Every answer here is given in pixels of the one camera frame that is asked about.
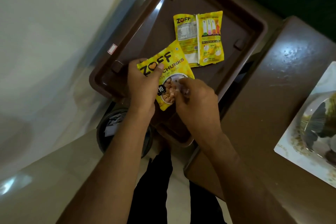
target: brown table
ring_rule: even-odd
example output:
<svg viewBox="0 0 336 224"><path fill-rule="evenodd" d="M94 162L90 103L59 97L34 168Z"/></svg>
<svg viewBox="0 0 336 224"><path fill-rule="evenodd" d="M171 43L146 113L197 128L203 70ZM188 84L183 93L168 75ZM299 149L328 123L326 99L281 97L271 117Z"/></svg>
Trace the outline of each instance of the brown table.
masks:
<svg viewBox="0 0 336 224"><path fill-rule="evenodd" d="M222 119L241 158L298 223L336 223L336 189L274 152L292 119L327 67L336 44L296 17L285 20L263 48ZM209 160L200 151L185 176L224 199Z"/></svg>

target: soya chunks packet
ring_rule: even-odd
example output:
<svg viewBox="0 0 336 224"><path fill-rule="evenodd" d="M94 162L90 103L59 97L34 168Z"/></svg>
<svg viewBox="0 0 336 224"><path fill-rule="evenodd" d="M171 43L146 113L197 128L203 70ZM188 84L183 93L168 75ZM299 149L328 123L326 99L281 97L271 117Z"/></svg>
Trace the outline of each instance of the soya chunks packet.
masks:
<svg viewBox="0 0 336 224"><path fill-rule="evenodd" d="M164 69L159 79L156 100L160 109L165 111L175 102L176 91L182 90L179 80L187 77L195 79L195 77L178 40L175 40L157 55L141 62L137 67L145 76L148 76L159 63L164 64Z"/></svg>
<svg viewBox="0 0 336 224"><path fill-rule="evenodd" d="M201 66L224 60L221 42L223 11L197 14L198 62Z"/></svg>
<svg viewBox="0 0 336 224"><path fill-rule="evenodd" d="M174 16L174 26L176 39L180 43L189 66L199 66L196 15L176 14Z"/></svg>

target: brown plastic tray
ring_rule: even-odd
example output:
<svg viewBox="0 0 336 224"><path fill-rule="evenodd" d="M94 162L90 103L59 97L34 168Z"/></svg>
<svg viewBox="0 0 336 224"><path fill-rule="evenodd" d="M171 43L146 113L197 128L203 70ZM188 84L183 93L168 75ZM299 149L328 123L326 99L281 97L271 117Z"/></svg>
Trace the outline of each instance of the brown plastic tray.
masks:
<svg viewBox="0 0 336 224"><path fill-rule="evenodd" d="M218 100L233 82L254 48L267 31L266 23L235 0L146 0L130 14L105 47L99 64L90 75L91 86L102 95L122 102L127 98L127 65L137 58L149 58L175 40L175 14L203 14L223 11L221 40L223 62L193 68L195 78L211 86ZM112 44L117 48L110 55ZM166 111L157 108L151 124L165 138L188 146L193 141L176 114L175 106Z"/></svg>

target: person's right arm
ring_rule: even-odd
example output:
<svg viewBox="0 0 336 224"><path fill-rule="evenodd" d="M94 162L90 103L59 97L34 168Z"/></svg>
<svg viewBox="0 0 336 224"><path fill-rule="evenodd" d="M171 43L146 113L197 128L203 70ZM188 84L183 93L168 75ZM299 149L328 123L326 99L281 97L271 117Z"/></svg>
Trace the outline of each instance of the person's right arm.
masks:
<svg viewBox="0 0 336 224"><path fill-rule="evenodd" d="M214 90L198 79L184 78L180 83L190 95L188 99L181 93L176 96L176 111L214 167L233 223L296 223L248 170L222 132Z"/></svg>

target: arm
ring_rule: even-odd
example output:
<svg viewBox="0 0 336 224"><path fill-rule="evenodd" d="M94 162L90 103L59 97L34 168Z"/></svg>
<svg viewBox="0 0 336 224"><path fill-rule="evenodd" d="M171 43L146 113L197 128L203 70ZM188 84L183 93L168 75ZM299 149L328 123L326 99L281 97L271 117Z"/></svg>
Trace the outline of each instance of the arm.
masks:
<svg viewBox="0 0 336 224"><path fill-rule="evenodd" d="M178 94L176 110L214 167L233 223L296 223L248 170L222 132L213 89L197 79L180 83L190 90L190 99Z"/></svg>
<svg viewBox="0 0 336 224"><path fill-rule="evenodd" d="M145 77L129 64L131 105L106 153L66 207L57 224L126 223L145 134L155 107L162 66Z"/></svg>

